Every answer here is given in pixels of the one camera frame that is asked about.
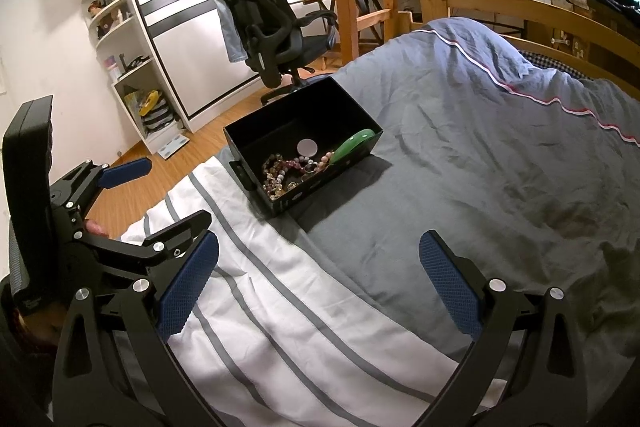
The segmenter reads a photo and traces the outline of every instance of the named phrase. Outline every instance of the wooden bed frame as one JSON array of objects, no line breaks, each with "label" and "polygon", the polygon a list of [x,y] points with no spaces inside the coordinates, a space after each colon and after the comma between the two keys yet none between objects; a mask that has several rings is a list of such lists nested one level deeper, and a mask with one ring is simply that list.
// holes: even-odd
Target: wooden bed frame
[{"label": "wooden bed frame", "polygon": [[[383,0],[382,10],[361,17],[356,14],[354,0],[336,0],[336,8],[340,25],[340,50],[343,64],[358,57],[358,32],[365,28],[384,22],[386,42],[422,26],[422,23],[413,22],[410,12],[398,11],[398,0]],[[640,46],[587,17],[543,2],[535,0],[420,0],[420,8],[424,23],[449,17],[450,10],[455,8],[498,13],[541,23],[551,28],[564,30],[585,41],[593,42],[640,68]],[[586,60],[536,42],[508,36],[504,36],[504,38],[520,50],[554,58],[587,76],[608,78],[629,95],[640,100],[640,89]]]}]

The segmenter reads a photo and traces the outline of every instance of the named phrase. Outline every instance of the checkered pillow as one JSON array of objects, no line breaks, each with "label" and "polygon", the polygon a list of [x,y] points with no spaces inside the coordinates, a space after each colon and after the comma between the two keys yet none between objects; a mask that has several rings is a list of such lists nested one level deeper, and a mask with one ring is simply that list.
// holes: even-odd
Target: checkered pillow
[{"label": "checkered pillow", "polygon": [[577,78],[579,80],[580,79],[593,80],[593,78],[585,76],[584,74],[580,73],[580,71],[574,70],[574,68],[570,68],[569,66],[560,62],[559,60],[554,60],[553,58],[549,58],[549,57],[546,57],[545,55],[540,55],[538,53],[524,52],[524,51],[520,51],[520,53],[524,58],[526,58],[529,62],[531,62],[531,64],[533,64],[538,68],[542,68],[543,70],[558,70],[558,71],[561,71],[562,73],[567,73],[573,78]]}]

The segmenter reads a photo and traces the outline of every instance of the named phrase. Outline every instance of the black mesh chair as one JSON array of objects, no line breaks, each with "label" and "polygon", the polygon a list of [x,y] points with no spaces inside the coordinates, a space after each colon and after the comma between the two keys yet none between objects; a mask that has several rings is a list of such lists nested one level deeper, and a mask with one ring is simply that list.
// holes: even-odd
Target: black mesh chair
[{"label": "black mesh chair", "polygon": [[[273,89],[260,98],[262,105],[305,86],[298,68],[314,73],[306,66],[334,45],[336,15],[332,11],[318,10],[298,19],[287,0],[227,0],[226,4],[249,56],[245,63]],[[303,36],[302,28],[319,18],[327,22],[327,34]],[[287,73],[293,83],[278,87]]]}]

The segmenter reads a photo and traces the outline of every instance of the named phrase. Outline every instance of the green object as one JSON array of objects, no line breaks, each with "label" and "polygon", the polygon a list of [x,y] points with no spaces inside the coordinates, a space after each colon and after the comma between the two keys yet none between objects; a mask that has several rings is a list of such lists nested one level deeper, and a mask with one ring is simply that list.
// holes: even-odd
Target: green object
[{"label": "green object", "polygon": [[331,156],[329,160],[329,165],[336,163],[338,160],[341,160],[345,156],[347,156],[351,151],[353,151],[358,145],[361,143],[370,140],[376,135],[370,129],[363,129],[358,131],[356,134],[351,136],[348,140],[346,140],[338,149],[335,150],[334,154]]}]

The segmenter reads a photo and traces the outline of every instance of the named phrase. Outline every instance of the gray duvet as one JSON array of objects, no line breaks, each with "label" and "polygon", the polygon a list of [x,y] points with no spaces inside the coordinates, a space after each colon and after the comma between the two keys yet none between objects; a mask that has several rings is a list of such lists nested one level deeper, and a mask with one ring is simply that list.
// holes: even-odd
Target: gray duvet
[{"label": "gray duvet", "polygon": [[[518,290],[561,287],[577,315],[593,413],[640,347],[640,104],[605,80],[533,67],[479,23],[424,29],[433,32],[334,74],[384,134],[371,156],[271,222],[456,360],[470,338],[420,266],[423,232],[437,230],[486,277]],[[218,158],[232,159],[227,148]]]}]

